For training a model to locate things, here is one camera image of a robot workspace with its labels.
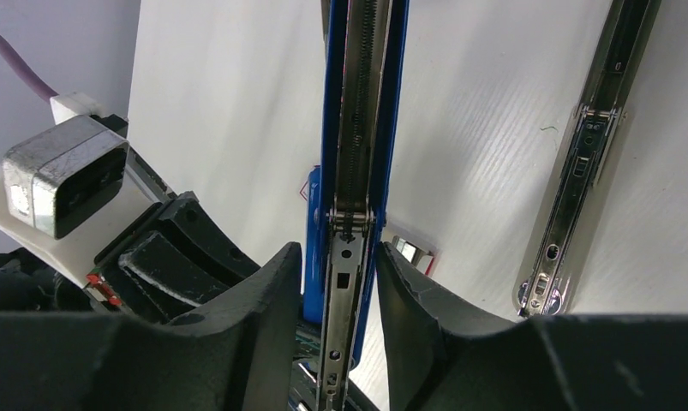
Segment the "red white staple box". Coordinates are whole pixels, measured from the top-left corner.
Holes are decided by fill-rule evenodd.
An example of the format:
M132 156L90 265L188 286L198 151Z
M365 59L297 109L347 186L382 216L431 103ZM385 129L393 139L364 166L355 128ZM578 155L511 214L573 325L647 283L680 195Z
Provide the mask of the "red white staple box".
M310 261L314 258L317 229L318 229L318 200L320 194L320 166L315 165L310 172L306 182L302 185L299 194L307 202L307 222L306 222L306 257L305 268L310 269ZM422 274L427 277L432 275L432 267L437 255L436 246L422 235L417 235L411 229L405 227L396 219L389 219L384 234L384 241L390 241L395 248Z

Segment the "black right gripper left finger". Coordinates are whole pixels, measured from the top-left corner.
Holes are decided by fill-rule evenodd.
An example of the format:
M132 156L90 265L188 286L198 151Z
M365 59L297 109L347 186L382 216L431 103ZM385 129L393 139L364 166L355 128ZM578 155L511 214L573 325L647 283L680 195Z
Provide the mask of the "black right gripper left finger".
M284 410L302 250L169 325L120 313L0 313L0 410Z

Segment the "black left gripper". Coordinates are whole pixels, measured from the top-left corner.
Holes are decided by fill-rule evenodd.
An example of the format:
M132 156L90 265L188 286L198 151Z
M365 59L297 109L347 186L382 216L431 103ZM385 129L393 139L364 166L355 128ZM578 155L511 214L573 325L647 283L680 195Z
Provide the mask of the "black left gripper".
M149 206L81 285L26 249L0 253L0 313L119 312L165 324L259 268L185 192Z

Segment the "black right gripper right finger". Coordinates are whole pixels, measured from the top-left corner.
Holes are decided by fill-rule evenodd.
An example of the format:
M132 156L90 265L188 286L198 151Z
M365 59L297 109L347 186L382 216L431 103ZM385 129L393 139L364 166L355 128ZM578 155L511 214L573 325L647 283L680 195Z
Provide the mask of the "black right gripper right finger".
M688 410L688 315L511 322L376 251L393 410Z

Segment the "blue stapler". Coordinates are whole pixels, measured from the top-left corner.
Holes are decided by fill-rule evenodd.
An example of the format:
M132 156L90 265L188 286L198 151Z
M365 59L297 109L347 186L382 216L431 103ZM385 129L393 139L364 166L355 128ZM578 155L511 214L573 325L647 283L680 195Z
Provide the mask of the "blue stapler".
M342 410L362 354L386 206L406 1L326 1L320 162L308 178L303 317L320 327L314 408Z

